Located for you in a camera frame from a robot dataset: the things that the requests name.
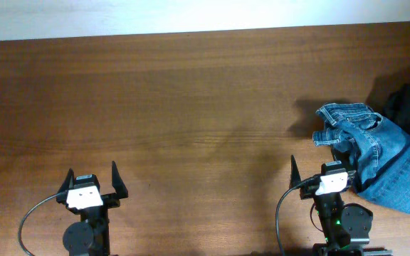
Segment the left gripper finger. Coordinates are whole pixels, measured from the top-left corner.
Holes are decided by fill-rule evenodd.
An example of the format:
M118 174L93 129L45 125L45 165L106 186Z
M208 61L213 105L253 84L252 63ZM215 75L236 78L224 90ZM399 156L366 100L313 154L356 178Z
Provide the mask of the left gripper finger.
M72 169L68 170L64 182L58 189L58 193L64 193L74 186L74 171Z
M112 187L119 199L128 197L127 187L119 174L115 161L112 161Z

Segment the blue denim jeans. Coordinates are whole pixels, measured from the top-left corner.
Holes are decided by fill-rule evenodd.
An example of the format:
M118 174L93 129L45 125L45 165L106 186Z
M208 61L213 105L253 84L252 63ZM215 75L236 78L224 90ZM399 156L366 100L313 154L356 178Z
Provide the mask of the blue denim jeans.
M325 123L315 146L348 155L356 168L356 193L377 205L410 214L410 135L363 103L321 106Z

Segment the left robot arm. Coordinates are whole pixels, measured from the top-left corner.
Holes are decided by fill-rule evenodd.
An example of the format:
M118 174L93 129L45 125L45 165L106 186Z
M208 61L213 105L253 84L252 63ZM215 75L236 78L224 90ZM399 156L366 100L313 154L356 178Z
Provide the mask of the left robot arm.
M63 246L70 256L108 256L110 251L110 219L108 211L120 207L128 197L128 190L117 165L112 162L112 193L102 195L95 174L75 176L72 169L58 189L56 202L80 216L63 234Z

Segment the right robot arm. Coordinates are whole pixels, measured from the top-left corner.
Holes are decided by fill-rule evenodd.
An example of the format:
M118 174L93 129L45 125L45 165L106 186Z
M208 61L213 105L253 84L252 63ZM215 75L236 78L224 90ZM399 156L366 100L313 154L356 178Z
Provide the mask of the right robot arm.
M294 156L290 158L290 188L300 191L302 200L312 199L325 242L313 245L314 255L392 255L384 248L367 249L373 212L356 203L344 203L341 193L353 183L356 171L346 161L333 161L321 166L321 172L304 180Z

